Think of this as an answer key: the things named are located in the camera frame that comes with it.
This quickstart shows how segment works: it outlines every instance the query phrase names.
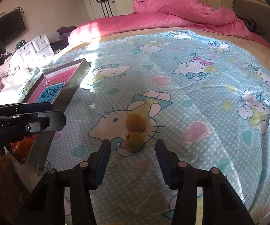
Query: television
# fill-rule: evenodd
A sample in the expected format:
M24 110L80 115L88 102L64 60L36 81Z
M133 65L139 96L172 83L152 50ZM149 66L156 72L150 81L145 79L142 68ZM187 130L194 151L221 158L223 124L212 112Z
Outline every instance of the television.
M9 44L26 30L20 8L0 17L0 40L3 46Z

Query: bed sheet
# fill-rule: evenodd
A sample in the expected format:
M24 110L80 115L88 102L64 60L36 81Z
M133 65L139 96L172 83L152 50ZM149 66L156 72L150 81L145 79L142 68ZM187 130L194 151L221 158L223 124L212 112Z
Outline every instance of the bed sheet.
M156 139L195 168L218 167L254 221L270 212L270 72L254 56L183 30L94 42L56 63L84 57L91 71L65 112L46 169L72 168L101 140L111 141L103 184L91 192L98 224L170 224L176 192L162 178ZM147 119L139 153L124 147L130 113ZM197 197L201 221L200 189Z

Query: white dresser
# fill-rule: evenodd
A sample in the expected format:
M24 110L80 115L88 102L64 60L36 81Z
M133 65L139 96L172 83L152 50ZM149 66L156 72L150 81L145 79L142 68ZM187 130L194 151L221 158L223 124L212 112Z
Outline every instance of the white dresser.
M11 57L10 63L21 68L40 68L47 63L46 59L54 55L47 36L43 34L19 48Z

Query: pink comforter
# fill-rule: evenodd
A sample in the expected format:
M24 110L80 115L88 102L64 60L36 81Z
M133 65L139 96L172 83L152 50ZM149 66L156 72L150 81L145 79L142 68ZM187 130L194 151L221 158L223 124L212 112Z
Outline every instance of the pink comforter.
M187 27L247 40L251 33L235 13L225 7L213 9L201 0L135 0L134 13L92 20L75 29L71 45L91 39L143 29Z

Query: headboard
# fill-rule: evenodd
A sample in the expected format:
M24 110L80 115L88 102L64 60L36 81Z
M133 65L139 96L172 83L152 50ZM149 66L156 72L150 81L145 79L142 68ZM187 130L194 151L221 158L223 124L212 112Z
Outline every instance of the headboard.
M237 15L255 20L266 30L261 36L270 43L270 7L247 0L233 0L233 11Z

